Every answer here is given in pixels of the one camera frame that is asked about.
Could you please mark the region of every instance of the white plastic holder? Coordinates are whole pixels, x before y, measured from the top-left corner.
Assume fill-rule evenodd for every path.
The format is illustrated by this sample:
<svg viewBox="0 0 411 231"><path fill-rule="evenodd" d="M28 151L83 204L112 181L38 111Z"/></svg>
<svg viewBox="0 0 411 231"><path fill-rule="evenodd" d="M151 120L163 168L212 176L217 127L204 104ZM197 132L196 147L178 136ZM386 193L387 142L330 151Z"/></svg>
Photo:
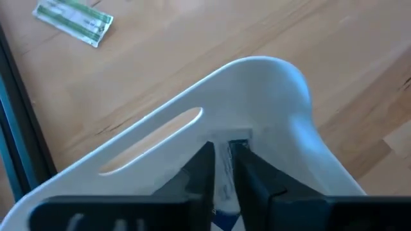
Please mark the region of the white plastic holder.
<svg viewBox="0 0 411 231"><path fill-rule="evenodd" d="M99 174L99 168L116 155L194 107L201 107L199 115L173 135L120 170ZM292 64L266 56L233 61L21 198L0 231L28 230L31 210L51 196L150 195L213 134L240 130L249 136L254 153L322 194L364 195L322 141L311 113L304 76Z"/></svg>

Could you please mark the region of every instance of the wood grain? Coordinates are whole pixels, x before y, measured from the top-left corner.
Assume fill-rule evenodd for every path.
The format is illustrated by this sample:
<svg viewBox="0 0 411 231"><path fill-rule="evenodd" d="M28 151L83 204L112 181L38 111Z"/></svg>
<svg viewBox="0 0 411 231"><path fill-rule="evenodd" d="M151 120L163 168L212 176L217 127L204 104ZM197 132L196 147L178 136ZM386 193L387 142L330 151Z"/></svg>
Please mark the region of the wood grain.
<svg viewBox="0 0 411 231"><path fill-rule="evenodd" d="M34 19L36 0L0 2L59 170L223 64L269 55L304 73L321 135L366 191L411 194L411 162L402 154L411 120L411 1L88 3L114 16L98 49Z"/></svg>

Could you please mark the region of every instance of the blue label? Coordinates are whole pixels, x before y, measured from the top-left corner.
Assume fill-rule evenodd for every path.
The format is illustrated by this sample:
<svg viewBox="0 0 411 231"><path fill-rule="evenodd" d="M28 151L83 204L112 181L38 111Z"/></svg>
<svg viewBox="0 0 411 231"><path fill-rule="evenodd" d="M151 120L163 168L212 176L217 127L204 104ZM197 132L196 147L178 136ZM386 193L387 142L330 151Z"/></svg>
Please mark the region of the blue label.
<svg viewBox="0 0 411 231"><path fill-rule="evenodd" d="M229 214L220 210L213 210L213 223L223 231L231 231L236 224L240 213Z"/></svg>

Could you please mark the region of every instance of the green and white wrapper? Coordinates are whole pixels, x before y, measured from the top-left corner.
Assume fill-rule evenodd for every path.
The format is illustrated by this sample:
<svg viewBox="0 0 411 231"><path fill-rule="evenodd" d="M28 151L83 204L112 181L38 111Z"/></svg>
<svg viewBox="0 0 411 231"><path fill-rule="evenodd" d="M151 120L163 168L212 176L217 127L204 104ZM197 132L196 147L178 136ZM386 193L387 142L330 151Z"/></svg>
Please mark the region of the green and white wrapper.
<svg viewBox="0 0 411 231"><path fill-rule="evenodd" d="M113 21L113 16L73 0L41 0L33 15L93 47Z"/></svg>

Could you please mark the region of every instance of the wooden table surface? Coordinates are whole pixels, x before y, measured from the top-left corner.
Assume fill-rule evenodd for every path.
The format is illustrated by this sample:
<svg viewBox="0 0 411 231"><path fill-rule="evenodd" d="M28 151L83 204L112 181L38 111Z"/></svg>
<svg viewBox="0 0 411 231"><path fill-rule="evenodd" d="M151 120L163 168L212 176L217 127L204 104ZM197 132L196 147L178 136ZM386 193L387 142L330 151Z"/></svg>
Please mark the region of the wooden table surface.
<svg viewBox="0 0 411 231"><path fill-rule="evenodd" d="M411 1L88 3L114 16L98 49L36 20L36 0L0 2L59 170L223 64L268 55L305 74L321 135L369 194L411 194ZM4 214L3 168L0 184Z"/></svg>

